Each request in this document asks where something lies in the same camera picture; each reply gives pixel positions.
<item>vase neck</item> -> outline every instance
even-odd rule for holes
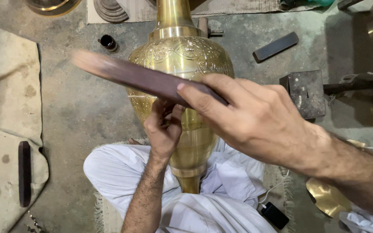
[[[156,26],[149,41],[173,36],[201,36],[191,18],[188,0],[157,0]]]

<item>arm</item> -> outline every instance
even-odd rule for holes
[[[182,133],[181,115],[184,110],[175,105],[168,114],[167,108],[170,107],[167,105],[157,99],[143,123],[151,144],[149,160],[129,204],[122,233],[152,233],[158,229],[165,170]]]
[[[203,77],[230,104],[180,84],[178,93],[231,147],[334,184],[373,212],[373,155],[305,121],[280,85],[261,86],[219,74]]]

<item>hairy forearm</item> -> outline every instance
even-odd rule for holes
[[[157,159],[151,152],[148,164],[126,213],[122,232],[155,232],[162,211],[162,188],[168,161]]]
[[[322,135],[311,176],[337,187],[350,201],[373,213],[373,155],[328,133]]]

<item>white kurta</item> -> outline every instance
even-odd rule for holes
[[[150,146],[106,145],[95,149],[85,160],[86,176],[122,218],[148,162],[149,150]],[[257,197],[266,192],[263,173],[264,163],[236,151],[221,139],[201,179],[199,195],[182,193],[168,166],[157,232],[275,232],[253,208],[258,204]],[[359,212],[349,214],[363,216]],[[356,223],[352,217],[341,219],[352,230],[370,222],[362,219]]]

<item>stacked wooden disc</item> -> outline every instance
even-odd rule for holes
[[[116,0],[94,0],[96,12],[111,23],[122,23],[129,18]]]

